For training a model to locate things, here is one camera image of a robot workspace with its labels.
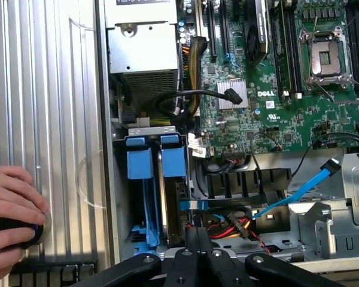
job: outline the side panel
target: side panel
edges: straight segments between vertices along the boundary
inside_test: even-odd
[[[94,27],[93,0],[0,0],[0,165],[25,167],[51,204],[50,231],[27,256],[103,269],[112,251]]]

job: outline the hand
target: hand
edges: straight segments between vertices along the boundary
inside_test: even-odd
[[[47,201],[32,186],[25,169],[0,166],[0,217],[43,225],[49,211]]]
[[[0,231],[0,249],[21,242],[27,242],[35,237],[34,230],[30,228],[16,228]],[[5,277],[12,266],[21,259],[21,250],[13,249],[0,252],[0,279]]]

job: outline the cpu socket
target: cpu socket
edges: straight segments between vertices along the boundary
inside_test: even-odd
[[[314,34],[302,29],[299,38],[302,52],[302,69],[308,86],[350,84],[347,45],[343,31],[316,31]]]

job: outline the green circuit board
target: green circuit board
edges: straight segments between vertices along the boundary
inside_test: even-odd
[[[244,2],[241,3],[241,11],[244,10]],[[300,31],[306,29],[312,32],[314,20],[306,20],[303,17],[305,10],[303,3],[298,3],[294,11],[296,26],[296,38]],[[346,26],[345,10],[340,10],[340,17],[331,20],[317,22],[317,30],[333,30],[336,27],[344,29]],[[269,31],[270,49],[269,54],[256,67],[247,61],[245,40],[244,14],[237,21],[232,12],[232,2],[227,1],[227,13],[229,20],[229,38],[232,52],[236,58],[236,66],[224,61],[223,41],[221,39],[220,17],[218,7],[215,9],[215,34],[217,38],[218,57],[213,61],[209,50],[202,59],[202,82],[203,88],[217,91],[217,83],[221,81],[245,80],[247,87],[248,107],[239,109],[220,110],[218,99],[202,96],[200,104],[201,131],[203,131],[203,144],[208,156],[221,157],[235,155],[250,151],[250,139],[257,131],[271,133],[277,138],[284,151],[304,151],[317,136],[317,127],[326,126],[327,132],[351,132],[357,133],[356,124],[359,122],[359,105],[347,103],[333,103],[329,101],[323,92],[314,87],[307,90],[302,83],[303,97],[301,99],[285,100],[279,97],[277,85],[275,53],[276,46],[272,41],[271,28]],[[208,21],[203,20],[205,27]],[[194,35],[191,31],[187,39]],[[349,44],[345,41],[347,69],[351,71],[351,59]],[[309,58],[308,45],[299,45],[299,57],[301,74],[308,69]],[[357,95],[353,85],[327,86],[337,100],[355,100]],[[255,139],[257,153],[270,152],[274,147],[273,142],[267,138]],[[329,147],[356,146],[351,141],[338,141]]]

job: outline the screw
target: screw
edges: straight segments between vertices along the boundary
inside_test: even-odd
[[[254,256],[252,258],[256,263],[262,263],[264,259],[261,256]]]
[[[154,259],[153,258],[150,258],[149,256],[146,256],[146,258],[143,260],[144,263],[150,263],[150,262],[153,262]]]
[[[185,255],[185,256],[190,256],[192,253],[192,251],[186,249],[184,252],[182,252],[182,255]]]
[[[211,252],[214,256],[218,257],[222,255],[222,252],[219,250],[214,250],[213,252]]]

